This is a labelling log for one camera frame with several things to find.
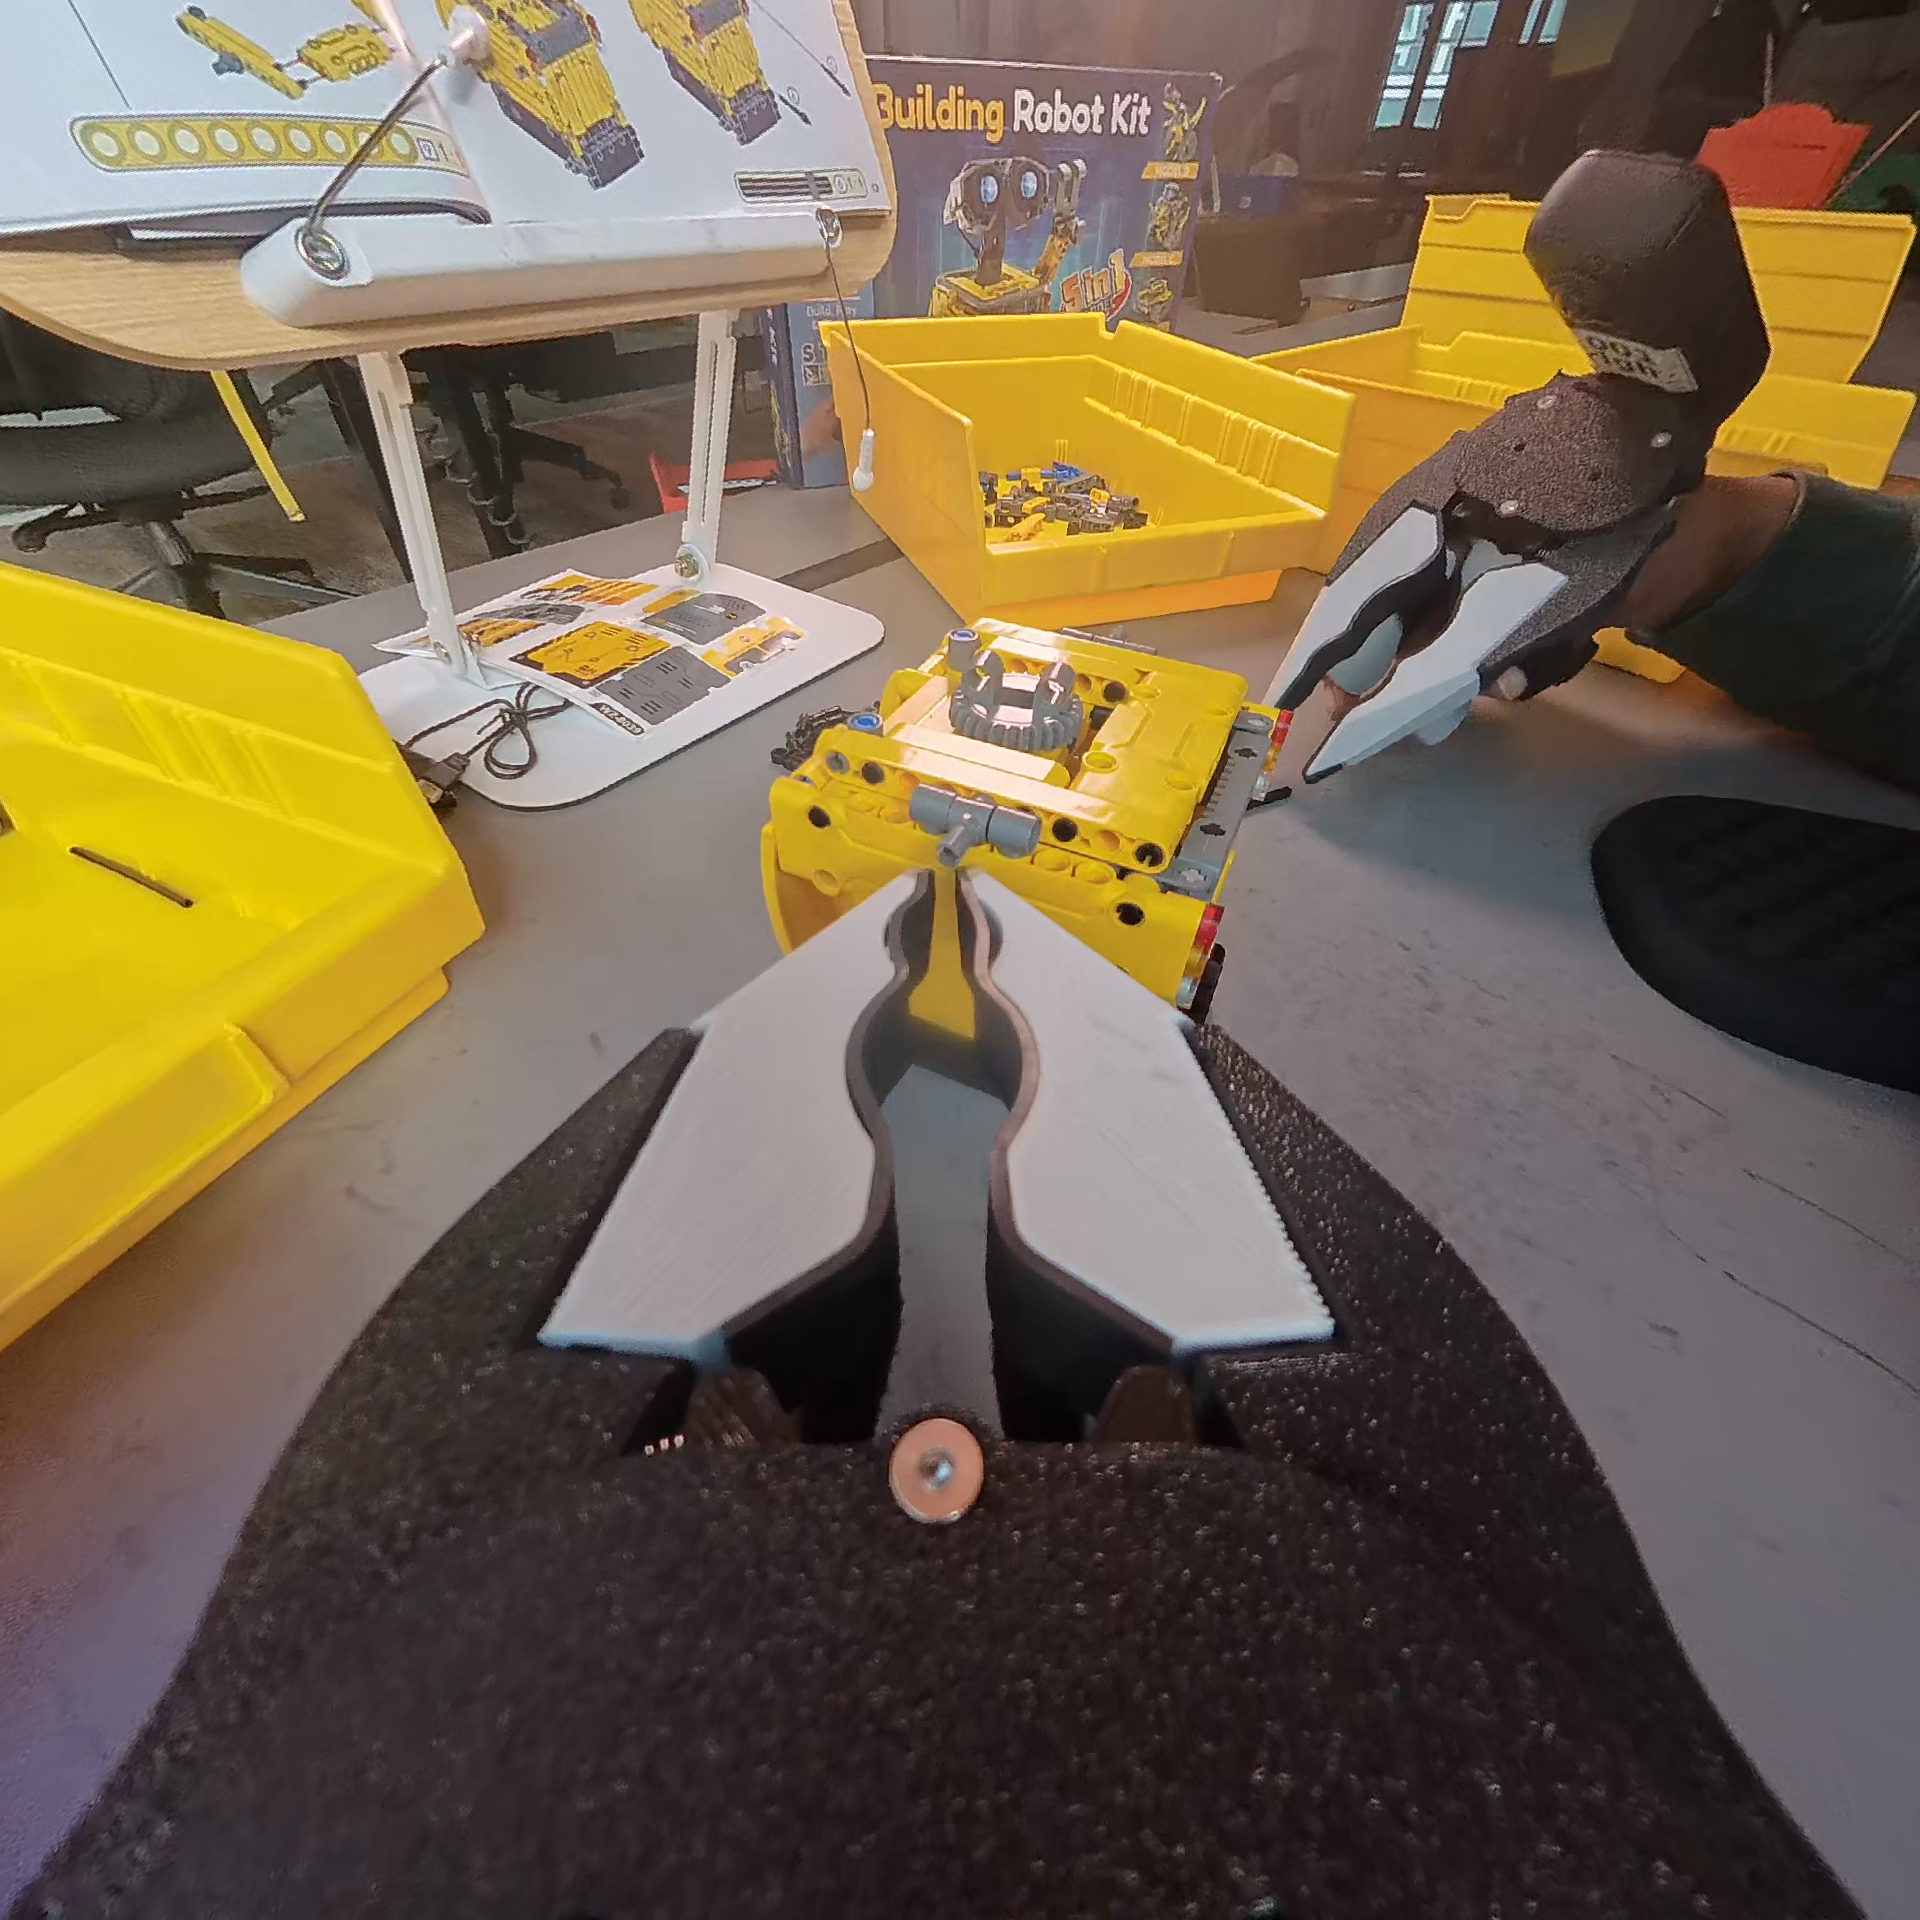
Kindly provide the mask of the yellow lego beam assembly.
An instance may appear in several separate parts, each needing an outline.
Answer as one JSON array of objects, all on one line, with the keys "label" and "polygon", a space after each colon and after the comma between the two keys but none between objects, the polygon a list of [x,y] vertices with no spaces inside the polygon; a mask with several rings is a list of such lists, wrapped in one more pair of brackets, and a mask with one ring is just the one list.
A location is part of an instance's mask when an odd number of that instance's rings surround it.
[{"label": "yellow lego beam assembly", "polygon": [[1039,905],[1080,916],[1103,905],[1128,928],[1158,922],[1180,932],[1217,928],[1217,883],[1187,898],[1164,881],[1184,823],[1087,796],[1059,761],[1042,756],[969,744],[929,748],[830,727],[798,773],[776,780],[768,799],[761,889],[782,944],[808,939],[899,871],[932,868],[938,847],[953,829],[914,823],[910,803],[939,794],[1039,823],[1039,843],[1025,857],[1002,851],[993,826],[980,826],[960,856]]}]

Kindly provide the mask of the dark lego pieces heap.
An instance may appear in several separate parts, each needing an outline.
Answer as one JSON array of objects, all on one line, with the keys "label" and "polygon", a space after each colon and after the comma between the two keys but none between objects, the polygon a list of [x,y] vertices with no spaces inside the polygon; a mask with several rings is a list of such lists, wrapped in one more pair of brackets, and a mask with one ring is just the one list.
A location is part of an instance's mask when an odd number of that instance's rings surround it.
[{"label": "dark lego pieces heap", "polygon": [[1080,465],[1026,465],[977,475],[980,530],[993,553],[1076,538],[1132,536],[1150,527],[1140,496],[1116,491]]}]

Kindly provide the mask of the lego instruction booklet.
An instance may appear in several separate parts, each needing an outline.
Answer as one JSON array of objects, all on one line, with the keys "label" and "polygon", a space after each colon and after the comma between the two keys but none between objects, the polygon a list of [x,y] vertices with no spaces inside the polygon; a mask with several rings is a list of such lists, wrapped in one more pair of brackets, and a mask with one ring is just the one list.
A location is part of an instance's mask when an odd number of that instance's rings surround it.
[{"label": "lego instruction booklet", "polygon": [[[439,74],[335,216],[895,209],[835,5],[472,5],[489,59]],[[260,236],[307,216],[455,7],[4,3],[4,236]]]}]

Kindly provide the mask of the nested yellow bins stack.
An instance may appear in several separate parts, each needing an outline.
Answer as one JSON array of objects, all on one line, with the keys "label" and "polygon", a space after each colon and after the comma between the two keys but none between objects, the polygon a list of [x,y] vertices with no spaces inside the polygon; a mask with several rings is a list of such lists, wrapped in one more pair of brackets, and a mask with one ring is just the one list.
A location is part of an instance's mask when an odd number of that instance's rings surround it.
[{"label": "nested yellow bins stack", "polygon": [[[1511,393],[1588,359],[1524,259],[1537,207],[1433,195],[1402,322],[1262,357],[1354,399],[1335,505],[1310,569],[1326,572],[1404,471]],[[1719,429],[1711,473],[1779,469],[1879,489],[1914,415],[1906,392],[1854,384],[1914,245],[1890,212],[1738,209],[1745,263],[1768,325],[1760,384]]]}]

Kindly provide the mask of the red plastic basket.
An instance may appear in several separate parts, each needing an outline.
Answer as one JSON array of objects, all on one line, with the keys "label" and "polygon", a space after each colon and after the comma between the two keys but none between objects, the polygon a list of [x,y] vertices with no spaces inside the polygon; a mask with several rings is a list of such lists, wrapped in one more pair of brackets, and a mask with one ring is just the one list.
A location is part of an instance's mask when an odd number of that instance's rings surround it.
[{"label": "red plastic basket", "polygon": [[1718,173],[1736,209],[1824,209],[1868,133],[1817,104],[1777,104],[1713,128],[1697,162]]}]

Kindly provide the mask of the yellow black lego truck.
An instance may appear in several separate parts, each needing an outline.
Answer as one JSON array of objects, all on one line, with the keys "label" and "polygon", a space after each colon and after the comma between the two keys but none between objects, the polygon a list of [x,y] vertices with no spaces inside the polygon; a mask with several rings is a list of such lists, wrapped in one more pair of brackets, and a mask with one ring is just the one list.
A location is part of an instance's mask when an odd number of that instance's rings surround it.
[{"label": "yellow black lego truck", "polygon": [[[1107,636],[984,618],[948,631],[939,652],[921,665],[895,673],[872,707],[881,713],[881,731],[870,736],[1042,756],[1059,761],[1080,794],[1126,809],[1140,808],[1164,826],[1184,823],[1164,871],[1168,889],[1200,898],[1206,883],[1217,883],[1212,932],[1180,932],[1166,922],[1128,928],[1103,905],[1089,916],[1060,914],[988,868],[960,863],[980,826],[995,828],[1002,851],[1025,857],[1039,843],[1034,818],[1000,809],[986,815],[942,794],[912,799],[910,818],[916,826],[952,828],[932,868],[899,871],[882,883],[938,874],[938,930],[929,971],[914,993],[916,1013],[959,1037],[971,1034],[971,1015],[959,1004],[953,888],[963,874],[1000,881],[1194,1024],[1210,1019],[1225,967],[1220,896],[1243,808],[1252,794],[1268,788],[1289,727],[1281,712],[1252,704],[1247,680]],[[782,944],[777,937],[784,954],[808,939]]]}]

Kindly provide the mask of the metal page holder clip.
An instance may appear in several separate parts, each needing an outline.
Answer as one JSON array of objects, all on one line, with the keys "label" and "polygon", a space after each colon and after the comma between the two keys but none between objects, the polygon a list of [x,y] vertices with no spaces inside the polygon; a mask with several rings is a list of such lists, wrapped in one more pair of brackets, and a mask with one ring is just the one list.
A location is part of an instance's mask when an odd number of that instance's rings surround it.
[{"label": "metal page holder clip", "polygon": [[419,67],[416,75],[408,83],[391,111],[385,112],[353,156],[339,167],[335,179],[328,181],[320,197],[296,229],[296,253],[310,272],[328,283],[340,283],[347,279],[351,259],[346,245],[328,231],[329,212],[336,201],[378,156],[378,149],[387,143],[387,137],[400,128],[404,114],[428,95],[433,81],[452,67],[482,67],[489,59],[489,43],[492,28],[480,9],[475,5],[458,5],[446,23],[441,50]]}]

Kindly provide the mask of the printed lego leaflet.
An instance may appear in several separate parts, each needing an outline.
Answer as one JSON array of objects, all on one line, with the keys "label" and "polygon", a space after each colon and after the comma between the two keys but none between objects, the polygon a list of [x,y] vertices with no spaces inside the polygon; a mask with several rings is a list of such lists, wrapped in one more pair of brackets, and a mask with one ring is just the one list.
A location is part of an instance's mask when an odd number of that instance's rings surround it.
[{"label": "printed lego leaflet", "polygon": [[673,576],[606,578],[579,569],[460,616],[486,685],[455,677],[425,631],[383,642],[368,696],[414,752],[535,755],[535,729],[566,715],[630,738],[700,709],[716,692],[802,656],[788,612],[739,592],[697,592]]}]

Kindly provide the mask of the pile of small lego parts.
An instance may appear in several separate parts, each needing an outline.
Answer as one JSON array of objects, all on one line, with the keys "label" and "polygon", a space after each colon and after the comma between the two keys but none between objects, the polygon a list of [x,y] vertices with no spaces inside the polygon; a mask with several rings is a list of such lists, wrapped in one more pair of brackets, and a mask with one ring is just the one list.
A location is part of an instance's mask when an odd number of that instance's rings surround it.
[{"label": "pile of small lego parts", "polygon": [[846,707],[828,707],[819,712],[804,712],[798,723],[787,731],[784,744],[771,752],[771,761],[777,770],[795,775],[802,763],[817,755],[823,735],[833,729],[852,729],[860,735],[878,735],[881,731],[881,713],[875,707],[866,709],[846,709]]}]

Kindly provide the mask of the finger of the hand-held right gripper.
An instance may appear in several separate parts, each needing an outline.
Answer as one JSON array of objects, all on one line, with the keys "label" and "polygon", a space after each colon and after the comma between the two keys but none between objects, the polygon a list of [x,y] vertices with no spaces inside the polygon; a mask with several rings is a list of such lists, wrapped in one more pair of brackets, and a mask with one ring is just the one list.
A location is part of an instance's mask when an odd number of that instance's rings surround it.
[{"label": "finger of the hand-held right gripper", "polygon": [[1482,696],[1483,671],[1528,620],[1539,616],[1569,584],[1566,555],[1521,561],[1472,539],[1451,552],[1448,625],[1432,642],[1400,656],[1370,704],[1339,719],[1304,763],[1304,780],[1316,785],[1370,760],[1404,738],[1444,738]]},{"label": "finger of the hand-held right gripper", "polygon": [[1268,704],[1300,709],[1324,681],[1360,701],[1393,673],[1409,625],[1451,578],[1440,514],[1400,514],[1335,565],[1268,685]]}]

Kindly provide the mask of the person's right forearm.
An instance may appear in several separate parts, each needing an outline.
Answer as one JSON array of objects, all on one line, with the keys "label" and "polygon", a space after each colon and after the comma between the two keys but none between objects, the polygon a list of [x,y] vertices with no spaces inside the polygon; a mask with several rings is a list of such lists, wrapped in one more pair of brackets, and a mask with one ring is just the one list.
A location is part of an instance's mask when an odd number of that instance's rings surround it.
[{"label": "person's right forearm", "polygon": [[1747,713],[1919,788],[1919,500],[1807,473],[1768,555],[1646,636]]}]

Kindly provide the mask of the person's right hand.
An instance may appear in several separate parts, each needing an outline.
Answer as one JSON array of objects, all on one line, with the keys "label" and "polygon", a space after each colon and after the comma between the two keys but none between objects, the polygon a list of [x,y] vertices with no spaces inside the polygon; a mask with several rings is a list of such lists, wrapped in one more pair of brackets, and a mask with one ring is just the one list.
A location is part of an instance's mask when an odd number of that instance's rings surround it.
[{"label": "person's right hand", "polygon": [[[1614,625],[1634,634],[1663,634],[1672,625],[1719,602],[1754,569],[1793,524],[1807,475],[1774,471],[1766,475],[1711,475],[1676,505],[1673,528],[1644,562]],[[1396,641],[1396,656],[1423,652],[1449,618],[1451,592],[1416,603],[1402,626],[1383,625],[1360,655],[1330,671],[1310,699],[1338,723],[1377,698],[1388,668],[1377,661],[1386,637]]]}]

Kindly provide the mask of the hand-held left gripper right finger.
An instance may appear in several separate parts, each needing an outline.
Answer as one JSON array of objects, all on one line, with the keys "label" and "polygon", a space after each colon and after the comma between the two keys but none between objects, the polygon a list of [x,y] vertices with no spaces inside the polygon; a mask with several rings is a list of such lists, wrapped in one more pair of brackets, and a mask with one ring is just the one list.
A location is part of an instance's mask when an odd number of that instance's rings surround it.
[{"label": "hand-held left gripper right finger", "polygon": [[1338,1321],[1184,1015],[995,879],[960,879],[990,1152],[1000,1427],[1080,1442],[1153,1367],[1326,1354]]}]

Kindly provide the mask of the yellow plastic bin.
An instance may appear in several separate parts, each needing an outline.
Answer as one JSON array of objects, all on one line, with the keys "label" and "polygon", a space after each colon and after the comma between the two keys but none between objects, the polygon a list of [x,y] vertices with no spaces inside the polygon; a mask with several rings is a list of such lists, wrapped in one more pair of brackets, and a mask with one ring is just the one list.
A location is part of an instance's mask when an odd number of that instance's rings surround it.
[{"label": "yellow plastic bin", "polygon": [[328,650],[4,568],[2,735],[9,1345],[433,1005],[486,923]]},{"label": "yellow plastic bin", "polygon": [[[1259,603],[1322,569],[1354,395],[1098,316],[823,327],[860,505],[960,618],[1096,626]],[[1063,460],[1138,496],[1146,528],[1016,539],[978,475]]]}]

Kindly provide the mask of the blue toy kit box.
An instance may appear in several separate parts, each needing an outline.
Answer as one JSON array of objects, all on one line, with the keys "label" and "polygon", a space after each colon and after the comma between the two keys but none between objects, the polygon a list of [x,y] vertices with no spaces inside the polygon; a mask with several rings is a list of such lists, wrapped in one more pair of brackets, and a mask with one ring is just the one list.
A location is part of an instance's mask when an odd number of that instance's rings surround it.
[{"label": "blue toy kit box", "polygon": [[772,306],[759,337],[779,481],[848,481],[826,325],[1048,314],[1166,329],[1223,90],[1206,69],[872,58],[896,170],[873,279]]}]

